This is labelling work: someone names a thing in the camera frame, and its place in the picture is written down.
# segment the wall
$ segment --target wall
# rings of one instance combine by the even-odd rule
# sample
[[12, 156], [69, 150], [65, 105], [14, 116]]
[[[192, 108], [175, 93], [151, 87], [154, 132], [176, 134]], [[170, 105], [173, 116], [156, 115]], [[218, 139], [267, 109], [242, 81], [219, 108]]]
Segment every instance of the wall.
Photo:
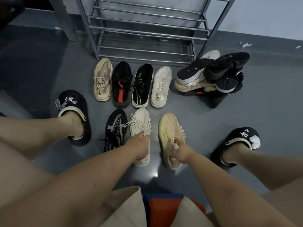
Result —
[[[63, 0], [67, 11], [78, 14], [74, 0]], [[200, 11], [205, 0], [127, 0], [127, 2], [159, 5], [164, 7], [180, 8]], [[85, 10], [88, 11], [92, 0], [82, 0]], [[224, 9], [225, 2], [212, 0], [207, 11], [209, 26], [212, 28]], [[303, 40], [303, 0], [236, 0], [225, 17], [219, 30], [245, 33], [269, 37]], [[130, 10], [143, 10], [138, 7], [121, 6]], [[151, 10], [151, 13], [165, 14], [166, 11]], [[194, 26], [194, 22], [185, 22], [174, 19], [132, 15], [103, 11], [106, 17], [120, 17], [123, 19], [149, 21], [156, 23]]]

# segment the black sneaker with green stripe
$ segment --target black sneaker with green stripe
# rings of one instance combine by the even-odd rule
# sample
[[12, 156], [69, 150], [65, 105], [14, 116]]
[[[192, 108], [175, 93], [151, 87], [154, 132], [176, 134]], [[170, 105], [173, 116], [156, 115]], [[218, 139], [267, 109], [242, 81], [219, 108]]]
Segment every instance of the black sneaker with green stripe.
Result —
[[131, 104], [135, 108], [146, 108], [149, 103], [149, 91], [154, 78], [151, 64], [142, 65], [134, 78], [134, 90]]

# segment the metal shoe rack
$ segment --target metal shoe rack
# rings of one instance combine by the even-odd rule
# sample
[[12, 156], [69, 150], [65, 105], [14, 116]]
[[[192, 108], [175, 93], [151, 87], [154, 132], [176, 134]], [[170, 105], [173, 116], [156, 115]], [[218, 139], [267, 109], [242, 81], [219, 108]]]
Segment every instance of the metal shoe rack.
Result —
[[[219, 0], [226, 2], [226, 6], [212, 30], [206, 19], [210, 1], [206, 0], [199, 12], [123, 1], [93, 0], [87, 14], [81, 0], [76, 0], [76, 3], [97, 60], [109, 57], [187, 65], [202, 56], [235, 0]], [[153, 9], [165, 14], [150, 13]], [[190, 21], [195, 22], [195, 27], [104, 17], [112, 11], [132, 17], [146, 15], [157, 19]], [[202, 47], [197, 55], [195, 43]]]

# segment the gray floor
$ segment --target gray floor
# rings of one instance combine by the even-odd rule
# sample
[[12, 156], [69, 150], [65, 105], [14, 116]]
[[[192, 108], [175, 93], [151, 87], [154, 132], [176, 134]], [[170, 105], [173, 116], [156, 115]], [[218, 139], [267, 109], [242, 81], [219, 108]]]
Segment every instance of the gray floor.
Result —
[[[103, 152], [105, 123], [115, 109], [112, 101], [97, 102], [93, 95], [93, 70], [97, 61], [85, 49], [87, 45], [67, 42], [59, 31], [9, 27], [0, 32], [0, 89], [6, 90], [36, 118], [55, 117], [54, 101], [66, 89], [83, 94], [88, 102], [92, 140], [84, 147], [60, 141], [34, 160], [54, 174]], [[219, 49], [222, 54], [239, 50]], [[261, 137], [261, 153], [303, 157], [302, 70], [303, 58], [250, 53], [244, 67], [243, 88], [229, 95], [216, 109], [208, 108], [197, 96], [182, 96], [173, 84], [165, 107], [148, 105], [151, 116], [151, 161], [144, 168], [131, 166], [117, 188], [140, 185], [143, 192], [183, 193], [201, 202], [207, 200], [187, 165], [179, 170], [167, 169], [161, 162], [157, 135], [163, 114], [176, 115], [186, 133], [186, 143], [209, 156], [218, 143], [234, 128], [251, 126]], [[130, 63], [135, 73], [141, 63]], [[157, 71], [161, 65], [153, 65]], [[171, 66], [173, 80], [180, 67]], [[129, 105], [128, 117], [136, 111]], [[230, 174], [262, 194], [266, 188], [250, 173], [236, 166]]]

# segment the peeling paint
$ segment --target peeling paint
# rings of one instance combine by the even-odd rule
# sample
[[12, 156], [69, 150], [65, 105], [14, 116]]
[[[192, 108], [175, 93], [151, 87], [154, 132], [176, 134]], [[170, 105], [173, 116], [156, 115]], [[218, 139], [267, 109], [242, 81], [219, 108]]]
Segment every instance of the peeling paint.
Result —
[[242, 48], [247, 47], [247, 46], [251, 46], [251, 45], [252, 45], [252, 44], [246, 43], [246, 44], [244, 44], [244, 45], [242, 46]]

